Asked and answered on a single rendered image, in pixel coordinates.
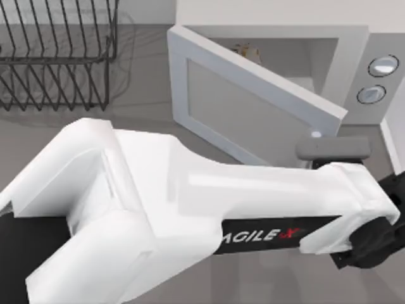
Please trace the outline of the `small microwave knob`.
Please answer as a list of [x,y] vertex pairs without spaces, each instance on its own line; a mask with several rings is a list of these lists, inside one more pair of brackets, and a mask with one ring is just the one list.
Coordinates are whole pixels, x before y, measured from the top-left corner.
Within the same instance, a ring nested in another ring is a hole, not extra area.
[[386,89],[381,85],[365,87],[357,94],[357,100],[364,105],[371,105],[381,101],[386,95]]

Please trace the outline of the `large microwave knob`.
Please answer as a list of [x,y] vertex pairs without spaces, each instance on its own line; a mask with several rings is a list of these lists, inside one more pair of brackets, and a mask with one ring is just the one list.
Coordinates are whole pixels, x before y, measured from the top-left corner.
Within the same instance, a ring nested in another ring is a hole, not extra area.
[[372,77],[381,78],[394,73],[399,67],[397,57],[389,54],[387,56],[375,58],[368,65],[368,73]]

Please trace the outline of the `pale microwave door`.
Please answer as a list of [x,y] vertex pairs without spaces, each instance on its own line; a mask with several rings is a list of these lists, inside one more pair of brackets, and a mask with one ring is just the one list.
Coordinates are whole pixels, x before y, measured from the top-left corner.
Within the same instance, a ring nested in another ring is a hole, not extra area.
[[174,120],[236,160],[300,167],[301,139],[338,133],[333,102],[185,27],[167,40]]

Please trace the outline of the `pale microwave oven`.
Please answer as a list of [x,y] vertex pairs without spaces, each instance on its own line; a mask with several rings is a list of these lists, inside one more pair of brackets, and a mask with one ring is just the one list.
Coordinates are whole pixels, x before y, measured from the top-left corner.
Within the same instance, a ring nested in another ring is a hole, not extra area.
[[[175,21],[226,46],[250,43],[262,65],[344,107],[345,124],[379,124],[405,77],[405,0],[177,0]],[[372,77],[393,55],[398,69]],[[385,97],[361,104],[365,87]]]

